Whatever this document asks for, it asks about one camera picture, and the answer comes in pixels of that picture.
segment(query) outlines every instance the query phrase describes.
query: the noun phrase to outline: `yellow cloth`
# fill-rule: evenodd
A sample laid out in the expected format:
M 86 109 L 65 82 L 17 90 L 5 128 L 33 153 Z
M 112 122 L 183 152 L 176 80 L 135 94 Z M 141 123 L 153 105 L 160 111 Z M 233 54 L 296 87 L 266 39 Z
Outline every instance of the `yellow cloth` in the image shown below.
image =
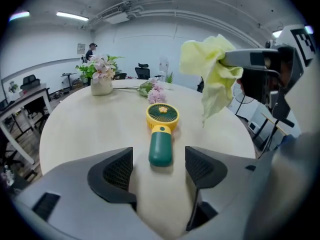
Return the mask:
M 202 122 L 220 112 L 232 100 L 231 87 L 241 78 L 242 67 L 226 67 L 219 63 L 226 51 L 236 48 L 222 35 L 210 36 L 203 42 L 186 41 L 181 47 L 180 72 L 201 76 L 204 81 L 202 91 Z

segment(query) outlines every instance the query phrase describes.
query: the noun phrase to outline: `ceiling light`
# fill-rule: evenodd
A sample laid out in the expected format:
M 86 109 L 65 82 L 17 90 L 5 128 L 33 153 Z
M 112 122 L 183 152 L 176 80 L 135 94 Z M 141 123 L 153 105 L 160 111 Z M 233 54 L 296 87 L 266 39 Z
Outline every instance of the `ceiling light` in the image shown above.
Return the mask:
M 74 15 L 74 14 L 70 14 L 70 13 L 65 13 L 65 12 L 61 12 L 58 11 L 56 13 L 57 16 L 61 16 L 61 17 L 67 17 L 67 18 L 72 18 L 72 19 L 77 19 L 77 20 L 81 20 L 81 21 L 87 21 L 89 20 L 89 18 L 87 17 L 82 17 L 82 16 L 78 16 L 78 15 Z
M 278 31 L 275 31 L 272 33 L 272 35 L 275 37 L 275 38 L 278 38 L 281 34 L 282 30 L 278 30 Z
M 313 34 L 313 33 L 314 33 L 314 30 L 312 29 L 311 26 L 305 26 L 304 28 L 305 28 L 305 30 L 306 30 L 306 32 L 307 32 L 308 34 Z
M 28 11 L 15 13 L 9 18 L 9 21 L 13 21 L 15 19 L 19 19 L 19 18 L 22 18 L 22 17 L 28 17 L 28 16 L 30 16 L 30 12 L 28 12 Z

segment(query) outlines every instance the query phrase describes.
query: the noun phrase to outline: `round table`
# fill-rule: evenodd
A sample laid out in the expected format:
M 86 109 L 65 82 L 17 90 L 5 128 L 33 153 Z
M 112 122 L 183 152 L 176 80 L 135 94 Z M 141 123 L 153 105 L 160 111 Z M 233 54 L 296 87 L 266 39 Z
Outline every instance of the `round table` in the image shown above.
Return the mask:
M 127 79 L 112 84 L 123 88 L 144 82 Z M 202 93 L 173 84 L 165 94 L 167 103 L 180 114 L 172 133 L 171 166 L 153 167 L 148 161 L 151 130 L 146 109 L 150 104 L 145 97 L 134 90 L 116 89 L 106 96 L 92 96 L 86 87 L 63 100 L 48 118 L 40 140 L 42 173 L 68 161 L 133 147 L 129 191 L 136 194 L 137 214 L 163 238 L 183 235 L 193 206 L 186 183 L 185 146 L 246 158 L 254 158 L 255 150 L 245 126 L 228 108 L 203 127 Z

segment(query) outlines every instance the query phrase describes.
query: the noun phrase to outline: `yellow fan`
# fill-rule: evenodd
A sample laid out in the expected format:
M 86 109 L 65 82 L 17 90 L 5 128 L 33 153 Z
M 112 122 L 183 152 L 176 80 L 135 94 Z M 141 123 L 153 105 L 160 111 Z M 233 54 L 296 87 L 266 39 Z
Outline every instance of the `yellow fan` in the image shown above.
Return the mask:
M 149 162 L 166 167 L 172 162 L 171 132 L 176 128 L 179 112 L 165 103 L 155 103 L 146 110 L 146 122 L 152 129 Z

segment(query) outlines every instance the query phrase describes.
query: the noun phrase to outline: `ceiling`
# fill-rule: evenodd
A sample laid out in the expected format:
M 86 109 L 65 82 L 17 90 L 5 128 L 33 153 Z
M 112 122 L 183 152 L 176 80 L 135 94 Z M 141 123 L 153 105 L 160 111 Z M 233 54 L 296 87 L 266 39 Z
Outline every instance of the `ceiling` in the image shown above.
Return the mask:
M 100 15 L 114 7 L 120 7 L 132 18 L 143 14 L 204 22 L 260 45 L 283 26 L 305 24 L 288 0 L 26 0 L 19 10 L 29 11 L 31 17 L 14 24 L 55 24 L 94 31 L 108 24 Z M 89 20 L 58 17 L 58 11 L 82 15 Z

